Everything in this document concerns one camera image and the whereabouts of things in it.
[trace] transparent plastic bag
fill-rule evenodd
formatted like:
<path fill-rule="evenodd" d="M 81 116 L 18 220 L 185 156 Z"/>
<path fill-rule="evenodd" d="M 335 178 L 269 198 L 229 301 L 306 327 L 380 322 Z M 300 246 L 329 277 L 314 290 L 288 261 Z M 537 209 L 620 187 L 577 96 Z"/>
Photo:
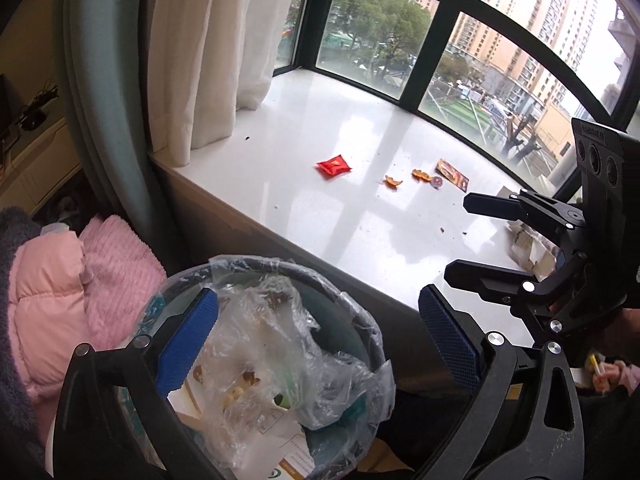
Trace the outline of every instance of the transparent plastic bag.
<path fill-rule="evenodd" d="M 396 386 L 391 363 L 385 359 L 378 324 L 367 310 L 322 274 L 277 258 L 216 256 L 207 264 L 168 278 L 149 301 L 131 338 L 141 333 L 154 335 L 168 316 L 183 312 L 203 286 L 214 290 L 220 305 L 225 307 L 233 293 L 259 286 L 265 277 L 274 274 L 290 278 L 302 297 L 305 310 L 320 325 L 319 331 L 313 331 L 319 346 L 329 354 L 342 355 L 345 359 L 353 356 L 375 377 L 375 381 L 371 380 L 366 386 L 365 393 L 337 422 L 320 430 L 305 430 L 308 450 L 315 463 L 315 469 L 307 479 L 342 478 L 366 455 L 379 423 L 391 415 Z M 162 467 L 128 392 L 124 388 L 119 390 L 118 398 L 132 434 L 149 462 Z M 194 442 L 225 478 L 235 478 L 231 470 L 210 452 L 204 434 L 185 426 L 183 429 L 192 434 Z"/>
<path fill-rule="evenodd" d="M 221 312 L 198 357 L 206 405 L 207 445 L 232 468 L 265 423 L 274 399 L 305 428 L 330 426 L 365 393 L 393 385 L 355 357 L 329 354 L 313 340 L 319 325 L 286 276 L 219 293 Z M 366 402 L 361 402 L 361 409 Z"/>

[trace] white marble surface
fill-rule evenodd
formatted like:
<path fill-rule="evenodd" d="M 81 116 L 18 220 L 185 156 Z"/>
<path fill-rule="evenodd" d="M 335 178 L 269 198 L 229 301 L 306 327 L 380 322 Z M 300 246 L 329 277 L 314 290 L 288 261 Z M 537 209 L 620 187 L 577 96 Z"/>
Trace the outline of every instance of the white marble surface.
<path fill-rule="evenodd" d="M 326 179 L 316 162 L 338 154 L 353 171 Z M 444 283 L 445 266 L 458 258 L 517 267 L 505 222 L 466 213 L 465 194 L 447 181 L 436 190 L 412 179 L 414 168 L 433 174 L 439 158 L 469 177 L 469 192 L 519 188 L 436 126 L 303 70 L 275 78 L 257 111 L 238 112 L 232 137 L 191 152 L 188 166 L 155 156 L 163 169 L 408 307 L 417 308 L 420 289 L 435 283 L 486 332 L 530 346 L 507 307 Z M 391 190 L 381 184 L 386 174 L 404 182 Z"/>

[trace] glass pane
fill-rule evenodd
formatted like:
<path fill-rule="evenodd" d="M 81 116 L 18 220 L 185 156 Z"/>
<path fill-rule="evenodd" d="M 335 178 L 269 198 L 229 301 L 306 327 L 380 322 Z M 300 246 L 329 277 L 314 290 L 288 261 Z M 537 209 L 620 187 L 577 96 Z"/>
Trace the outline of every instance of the glass pane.
<path fill-rule="evenodd" d="M 400 97 L 436 0 L 333 0 L 317 66 Z"/>
<path fill-rule="evenodd" d="M 287 13 L 287 21 L 282 31 L 282 39 L 278 45 L 278 55 L 276 56 L 276 64 L 274 68 L 287 66 L 291 64 L 293 57 L 293 47 L 298 38 L 298 23 L 300 22 L 300 14 L 302 13 L 302 5 L 305 0 L 291 0 L 289 12 Z"/>
<path fill-rule="evenodd" d="M 575 168 L 577 100 L 569 92 L 557 103 L 541 98 L 521 82 L 527 65 L 513 61 L 518 54 L 533 58 L 466 14 L 459 22 L 420 111 L 503 161 L 535 190 L 553 194 Z M 481 31 L 481 43 L 466 41 L 468 23 Z"/>
<path fill-rule="evenodd" d="M 631 122 L 626 128 L 626 132 L 636 139 L 640 139 L 640 105 L 636 108 L 636 112 L 631 117 Z"/>
<path fill-rule="evenodd" d="M 551 47 L 611 112 L 620 95 L 636 39 L 615 0 L 483 0 Z M 481 43 L 484 28 L 465 23 L 468 52 Z M 543 100 L 564 101 L 566 89 L 526 53 L 513 60 L 521 83 Z"/>

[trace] blue gripper pad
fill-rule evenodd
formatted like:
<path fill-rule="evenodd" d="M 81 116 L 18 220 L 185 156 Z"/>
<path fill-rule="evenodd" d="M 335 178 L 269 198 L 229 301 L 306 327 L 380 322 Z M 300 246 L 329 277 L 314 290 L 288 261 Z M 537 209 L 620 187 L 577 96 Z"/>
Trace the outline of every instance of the blue gripper pad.
<path fill-rule="evenodd" d="M 156 388 L 163 397 L 180 389 L 218 320 L 218 295 L 213 290 L 203 288 L 196 301 L 158 357 Z"/>
<path fill-rule="evenodd" d="M 482 378 L 480 356 L 453 316 L 453 309 L 433 285 L 420 291 L 418 310 L 438 352 L 460 388 L 474 393 Z"/>

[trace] window frame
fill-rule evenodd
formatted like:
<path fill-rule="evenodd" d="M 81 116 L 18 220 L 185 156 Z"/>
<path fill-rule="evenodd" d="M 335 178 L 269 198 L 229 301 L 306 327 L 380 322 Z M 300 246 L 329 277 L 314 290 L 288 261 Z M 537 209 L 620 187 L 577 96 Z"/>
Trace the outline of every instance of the window frame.
<path fill-rule="evenodd" d="M 274 75 L 279 75 L 296 68 L 304 68 L 374 94 L 445 130 L 467 146 L 470 146 L 476 152 L 481 153 L 482 156 L 489 159 L 511 178 L 520 183 L 522 187 L 531 189 L 530 184 L 500 160 L 480 148 L 480 146 L 463 137 L 446 124 L 418 110 L 426 89 L 433 78 L 436 67 L 440 62 L 441 56 L 453 34 L 458 16 L 460 13 L 464 13 L 489 26 L 534 58 L 538 64 L 542 65 L 578 99 L 580 104 L 595 121 L 619 130 L 626 130 L 640 100 L 640 84 L 634 85 L 634 81 L 640 80 L 640 41 L 638 39 L 636 40 L 636 50 L 631 60 L 628 75 L 620 91 L 620 97 L 616 102 L 614 110 L 609 114 L 600 100 L 558 54 L 549 46 L 546 46 L 542 40 L 529 32 L 525 27 L 500 12 L 500 10 L 493 8 L 482 0 L 437 1 L 437 10 L 432 16 L 430 28 L 418 52 L 414 68 L 410 73 L 400 97 L 397 99 L 362 83 L 316 66 L 322 34 L 324 33 L 324 27 L 330 12 L 332 0 L 303 1 L 298 22 L 296 43 L 294 44 L 294 52 L 291 58 L 292 62 L 288 66 L 274 70 Z M 626 9 L 619 2 L 616 3 L 618 7 L 626 13 Z M 569 200 L 580 187 L 580 181 L 580 173 L 576 168 L 564 184 L 556 190 L 554 198 L 561 201 Z"/>

